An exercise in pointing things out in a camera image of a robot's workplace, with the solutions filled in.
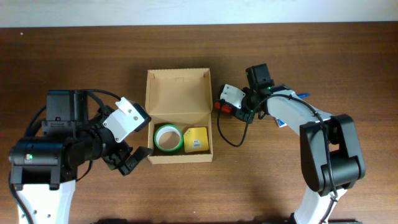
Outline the yellow spiral notepad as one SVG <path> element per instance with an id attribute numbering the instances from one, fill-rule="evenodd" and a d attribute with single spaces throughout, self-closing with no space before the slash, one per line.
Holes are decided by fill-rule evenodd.
<path id="1" fill-rule="evenodd" d="M 183 134 L 183 143 L 186 153 L 209 150 L 207 129 L 205 127 L 188 128 Z"/>

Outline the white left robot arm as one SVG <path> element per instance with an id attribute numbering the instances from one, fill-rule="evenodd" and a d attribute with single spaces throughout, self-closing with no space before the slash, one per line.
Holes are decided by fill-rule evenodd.
<path id="1" fill-rule="evenodd" d="M 11 148 L 9 188 L 19 223 L 68 223 L 78 168 L 102 159 L 110 170 L 130 174 L 153 150 L 134 150 L 125 138 L 151 117 L 139 104 L 116 96 L 116 109 L 97 89 L 50 90 L 47 104 Z"/>

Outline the brown cardboard box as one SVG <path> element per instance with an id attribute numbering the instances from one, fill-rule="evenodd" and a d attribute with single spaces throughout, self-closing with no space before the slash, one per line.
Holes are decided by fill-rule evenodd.
<path id="1" fill-rule="evenodd" d="M 163 69 L 147 71 L 145 109 L 152 118 L 147 145 L 154 152 L 148 156 L 152 164 L 211 162 L 213 138 L 211 112 L 213 97 L 209 68 Z M 163 152 L 155 144 L 155 133 L 172 124 L 182 133 L 189 128 L 206 128 L 209 149 L 185 152 Z"/>

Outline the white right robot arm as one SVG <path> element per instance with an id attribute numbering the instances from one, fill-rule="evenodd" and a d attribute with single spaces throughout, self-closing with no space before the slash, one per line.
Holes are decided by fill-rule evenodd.
<path id="1" fill-rule="evenodd" d="M 246 69 L 249 85 L 238 100 L 238 118 L 257 115 L 281 119 L 300 138 L 300 162 L 307 185 L 303 200 L 287 223 L 328 223 L 340 198 L 362 179 L 366 166 L 356 126 L 347 114 L 332 115 L 275 85 L 266 64 Z"/>

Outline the green tape roll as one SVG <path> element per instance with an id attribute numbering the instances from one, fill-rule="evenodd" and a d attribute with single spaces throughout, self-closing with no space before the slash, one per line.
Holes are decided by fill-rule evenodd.
<path id="1" fill-rule="evenodd" d="M 175 154 L 183 146 L 183 135 L 178 127 L 165 124 L 155 132 L 154 143 L 160 151 Z"/>

